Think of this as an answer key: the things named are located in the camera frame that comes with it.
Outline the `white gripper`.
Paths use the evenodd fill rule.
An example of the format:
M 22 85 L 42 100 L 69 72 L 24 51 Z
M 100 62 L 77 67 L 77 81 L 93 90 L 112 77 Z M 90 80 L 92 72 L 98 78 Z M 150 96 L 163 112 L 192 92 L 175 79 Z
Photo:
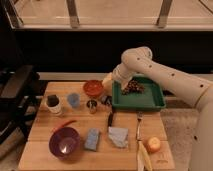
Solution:
M 102 85 L 104 87 L 106 94 L 112 93 L 112 84 L 113 84 L 112 73 L 108 73 L 102 81 Z

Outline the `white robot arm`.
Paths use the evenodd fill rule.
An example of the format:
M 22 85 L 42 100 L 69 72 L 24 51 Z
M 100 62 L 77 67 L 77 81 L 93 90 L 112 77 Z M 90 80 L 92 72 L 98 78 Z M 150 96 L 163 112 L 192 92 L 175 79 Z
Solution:
M 213 81 L 209 81 L 152 60 L 148 47 L 125 50 L 121 63 L 103 79 L 107 91 L 111 83 L 126 84 L 136 73 L 144 74 L 199 111 L 192 143 L 189 171 L 213 171 Z

